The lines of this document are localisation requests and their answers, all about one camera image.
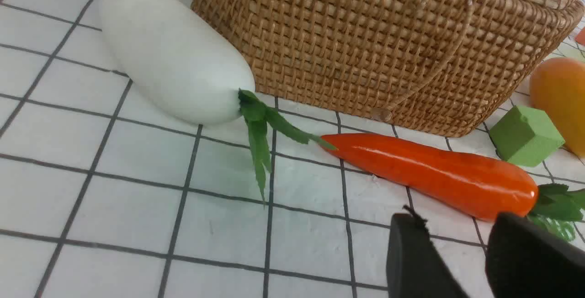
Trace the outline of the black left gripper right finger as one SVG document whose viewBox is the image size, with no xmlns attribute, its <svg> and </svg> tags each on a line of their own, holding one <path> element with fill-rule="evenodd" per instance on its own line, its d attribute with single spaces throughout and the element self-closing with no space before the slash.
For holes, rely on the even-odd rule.
<svg viewBox="0 0 585 298">
<path fill-rule="evenodd" d="M 583 250 L 512 213 L 491 229 L 485 273 L 495 298 L 582 298 Z"/>
</svg>

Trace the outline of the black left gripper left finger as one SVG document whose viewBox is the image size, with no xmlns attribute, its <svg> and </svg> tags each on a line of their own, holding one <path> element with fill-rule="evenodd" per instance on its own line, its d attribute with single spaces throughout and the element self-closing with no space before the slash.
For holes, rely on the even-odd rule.
<svg viewBox="0 0 585 298">
<path fill-rule="evenodd" d="M 410 206 L 391 218 L 386 278 L 390 298 L 467 298 L 437 251 L 426 225 Z"/>
</svg>

